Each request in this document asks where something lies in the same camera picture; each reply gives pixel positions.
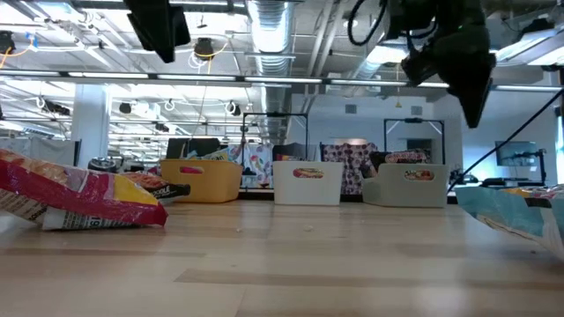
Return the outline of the black computer monitor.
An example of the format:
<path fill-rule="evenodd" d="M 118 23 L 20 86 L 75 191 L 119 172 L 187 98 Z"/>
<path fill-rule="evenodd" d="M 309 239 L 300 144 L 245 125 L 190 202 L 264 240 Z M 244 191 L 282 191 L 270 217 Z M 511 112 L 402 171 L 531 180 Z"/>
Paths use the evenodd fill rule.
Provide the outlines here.
<path fill-rule="evenodd" d="M 167 159 L 185 159 L 191 152 L 201 157 L 220 148 L 217 138 L 171 138 L 167 145 Z"/>

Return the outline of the wall monitor on arm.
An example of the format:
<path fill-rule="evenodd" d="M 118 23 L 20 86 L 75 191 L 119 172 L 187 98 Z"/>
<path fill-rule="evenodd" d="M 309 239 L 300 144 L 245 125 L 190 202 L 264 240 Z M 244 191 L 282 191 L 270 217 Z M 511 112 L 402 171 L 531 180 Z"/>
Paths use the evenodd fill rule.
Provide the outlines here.
<path fill-rule="evenodd" d="M 535 166 L 538 147 L 535 142 L 510 141 L 496 150 L 498 166 Z"/>

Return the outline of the silver ventilation duct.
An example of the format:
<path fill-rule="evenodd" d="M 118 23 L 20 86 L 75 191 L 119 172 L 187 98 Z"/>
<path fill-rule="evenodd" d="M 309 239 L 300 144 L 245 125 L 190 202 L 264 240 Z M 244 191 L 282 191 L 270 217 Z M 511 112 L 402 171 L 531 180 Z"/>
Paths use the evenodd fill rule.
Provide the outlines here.
<path fill-rule="evenodd" d="M 366 1 L 375 5 L 377 17 L 369 16 L 368 31 L 360 39 L 354 36 L 354 28 L 360 23 L 357 15 L 362 11 L 361 6 Z M 404 31 L 394 31 L 391 26 L 392 10 L 396 9 L 402 1 L 357 0 L 351 11 L 345 16 L 344 26 L 348 40 L 357 47 L 368 46 L 364 61 L 352 73 L 351 79 L 374 79 L 381 67 L 388 64 L 398 65 L 409 55 Z"/>
<path fill-rule="evenodd" d="M 290 52 L 290 36 L 294 5 L 285 1 L 247 0 L 252 41 L 256 57 L 256 71 L 263 77 L 287 77 L 291 60 L 282 55 Z M 291 112 L 289 88 L 261 87 L 261 107 L 265 113 Z M 288 117 L 263 120 L 265 137 L 271 144 L 286 140 Z"/>

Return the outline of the black round container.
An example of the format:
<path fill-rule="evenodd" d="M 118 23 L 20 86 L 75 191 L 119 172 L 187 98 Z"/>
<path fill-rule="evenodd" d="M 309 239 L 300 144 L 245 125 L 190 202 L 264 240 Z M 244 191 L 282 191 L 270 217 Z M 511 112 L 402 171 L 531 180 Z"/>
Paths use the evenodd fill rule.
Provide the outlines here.
<path fill-rule="evenodd" d="M 117 173 L 118 170 L 114 160 L 102 157 L 92 158 L 88 162 L 88 169 L 105 173 Z"/>

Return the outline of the purple patterned fabric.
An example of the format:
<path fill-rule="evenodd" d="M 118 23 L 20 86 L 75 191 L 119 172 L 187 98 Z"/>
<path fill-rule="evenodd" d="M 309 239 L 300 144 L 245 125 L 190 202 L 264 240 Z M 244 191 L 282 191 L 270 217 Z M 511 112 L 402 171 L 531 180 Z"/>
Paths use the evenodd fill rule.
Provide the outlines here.
<path fill-rule="evenodd" d="M 370 155 L 377 151 L 373 143 L 354 145 L 321 145 L 321 158 L 325 162 L 343 164 L 342 195 L 361 195 L 363 180 L 377 175 Z"/>

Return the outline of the grey plastic bin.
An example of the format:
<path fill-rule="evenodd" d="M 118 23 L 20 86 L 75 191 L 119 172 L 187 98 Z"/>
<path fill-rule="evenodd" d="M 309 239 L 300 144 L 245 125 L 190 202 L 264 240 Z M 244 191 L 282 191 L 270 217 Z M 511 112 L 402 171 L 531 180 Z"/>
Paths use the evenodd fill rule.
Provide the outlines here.
<path fill-rule="evenodd" d="M 430 170 L 433 181 L 408 181 L 404 172 Z M 363 180 L 363 202 L 382 207 L 444 208 L 449 170 L 445 165 L 382 164 L 374 178 Z"/>

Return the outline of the yellow plastic bin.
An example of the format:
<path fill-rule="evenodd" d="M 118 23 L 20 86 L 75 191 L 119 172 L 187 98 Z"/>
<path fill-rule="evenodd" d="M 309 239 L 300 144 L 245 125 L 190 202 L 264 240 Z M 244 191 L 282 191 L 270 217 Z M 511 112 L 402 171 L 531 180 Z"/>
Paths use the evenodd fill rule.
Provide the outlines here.
<path fill-rule="evenodd" d="M 161 176 L 175 185 L 189 185 L 180 203 L 225 203 L 239 195 L 242 166 L 225 160 L 163 159 Z"/>

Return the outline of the white square column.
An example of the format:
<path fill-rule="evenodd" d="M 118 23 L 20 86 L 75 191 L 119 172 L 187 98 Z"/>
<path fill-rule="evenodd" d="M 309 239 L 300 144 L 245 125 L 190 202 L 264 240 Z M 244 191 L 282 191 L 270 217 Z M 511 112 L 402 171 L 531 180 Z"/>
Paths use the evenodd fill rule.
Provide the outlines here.
<path fill-rule="evenodd" d="M 108 155 L 112 98 L 105 85 L 77 84 L 72 110 L 71 140 L 80 142 L 78 167 Z"/>

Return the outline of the black aluminium table frame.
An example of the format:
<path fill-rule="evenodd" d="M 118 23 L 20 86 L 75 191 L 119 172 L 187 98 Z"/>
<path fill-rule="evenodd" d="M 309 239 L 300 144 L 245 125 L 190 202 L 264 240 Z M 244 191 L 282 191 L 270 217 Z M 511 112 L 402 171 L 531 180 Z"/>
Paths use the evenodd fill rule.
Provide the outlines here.
<path fill-rule="evenodd" d="M 273 189 L 245 189 L 241 190 L 236 197 L 236 200 L 247 201 L 273 201 L 275 199 Z M 339 198 L 341 203 L 363 203 L 362 195 L 341 195 Z M 454 204 L 458 205 L 456 196 L 446 195 L 444 198 L 445 205 Z"/>

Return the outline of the black gantry frame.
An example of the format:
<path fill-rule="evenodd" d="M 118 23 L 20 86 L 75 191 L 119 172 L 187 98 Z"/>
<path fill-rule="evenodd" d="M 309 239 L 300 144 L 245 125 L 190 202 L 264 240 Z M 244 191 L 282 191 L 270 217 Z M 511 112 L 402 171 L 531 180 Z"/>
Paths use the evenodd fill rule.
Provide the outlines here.
<path fill-rule="evenodd" d="M 309 122 L 308 122 L 308 114 L 305 113 L 280 113 L 280 112 L 251 112 L 251 113 L 243 113 L 242 114 L 242 125 L 240 126 L 241 130 L 241 165 L 244 167 L 244 153 L 245 153 L 245 144 L 247 143 L 247 123 L 246 119 L 248 116 L 265 116 L 267 118 L 282 118 L 282 117 L 289 117 L 289 116 L 296 116 L 296 117 L 303 117 L 305 119 L 305 155 L 304 159 L 308 159 L 308 147 L 309 147 Z"/>
<path fill-rule="evenodd" d="M 421 124 L 426 122 L 430 125 L 440 136 L 441 136 L 441 146 L 442 146 L 442 164 L 446 164 L 446 137 L 445 137 L 445 122 L 444 120 L 428 120 L 419 117 L 411 117 L 404 119 L 391 119 L 385 118 L 383 120 L 383 149 L 388 150 L 388 134 L 400 123 L 405 124 Z"/>

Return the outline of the white plastic bin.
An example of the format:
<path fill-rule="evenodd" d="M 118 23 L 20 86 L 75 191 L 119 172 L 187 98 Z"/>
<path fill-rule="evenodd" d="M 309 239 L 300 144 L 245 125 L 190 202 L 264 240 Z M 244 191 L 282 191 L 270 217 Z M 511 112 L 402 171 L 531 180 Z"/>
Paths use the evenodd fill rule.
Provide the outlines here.
<path fill-rule="evenodd" d="M 321 179 L 295 178 L 296 168 L 321 169 Z M 343 164 L 340 162 L 275 161 L 273 181 L 275 204 L 339 205 Z"/>

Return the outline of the black ceiling device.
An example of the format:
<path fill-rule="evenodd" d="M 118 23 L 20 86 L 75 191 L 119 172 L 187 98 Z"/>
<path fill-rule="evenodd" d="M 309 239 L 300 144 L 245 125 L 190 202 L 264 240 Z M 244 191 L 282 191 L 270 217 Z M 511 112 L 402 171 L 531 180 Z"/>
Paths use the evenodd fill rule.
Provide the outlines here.
<path fill-rule="evenodd" d="M 207 61 L 214 57 L 214 48 L 211 38 L 198 38 L 194 47 L 194 55 L 201 61 Z"/>

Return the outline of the linear ceiling light strip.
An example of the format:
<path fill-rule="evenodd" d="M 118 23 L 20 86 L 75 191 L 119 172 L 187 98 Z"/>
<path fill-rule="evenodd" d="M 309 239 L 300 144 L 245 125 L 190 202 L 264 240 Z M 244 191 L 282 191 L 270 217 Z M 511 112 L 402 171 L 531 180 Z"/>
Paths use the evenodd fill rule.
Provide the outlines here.
<path fill-rule="evenodd" d="M 57 82 L 102 82 L 112 84 L 150 84 L 150 85 L 188 85 L 204 84 L 267 84 L 267 85 L 338 85 L 364 87 L 398 87 L 406 88 L 405 81 L 374 79 L 336 79 L 328 77 L 260 77 L 235 75 L 206 74 L 159 74 L 159 73 L 125 73 L 125 72 L 92 72 L 63 70 L 13 70 L 1 69 L 0 77 L 14 80 L 43 80 Z"/>

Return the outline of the colourful printed white fabric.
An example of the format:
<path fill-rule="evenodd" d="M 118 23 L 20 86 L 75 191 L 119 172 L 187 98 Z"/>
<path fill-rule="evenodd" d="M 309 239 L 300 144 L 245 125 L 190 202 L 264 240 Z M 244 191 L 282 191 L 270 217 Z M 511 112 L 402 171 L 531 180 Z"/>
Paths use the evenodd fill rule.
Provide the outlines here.
<path fill-rule="evenodd" d="M 243 166 L 242 188 L 273 188 L 271 144 L 230 144 L 229 160 Z"/>

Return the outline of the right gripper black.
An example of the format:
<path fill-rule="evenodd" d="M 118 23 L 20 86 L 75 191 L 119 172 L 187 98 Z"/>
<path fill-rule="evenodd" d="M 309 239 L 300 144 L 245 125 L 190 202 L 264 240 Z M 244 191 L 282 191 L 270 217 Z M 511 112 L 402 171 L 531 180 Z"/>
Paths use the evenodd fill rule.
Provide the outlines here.
<path fill-rule="evenodd" d="M 496 57 L 480 0 L 388 0 L 389 39 L 403 36 L 401 67 L 412 85 L 437 75 L 477 128 L 492 86 Z"/>

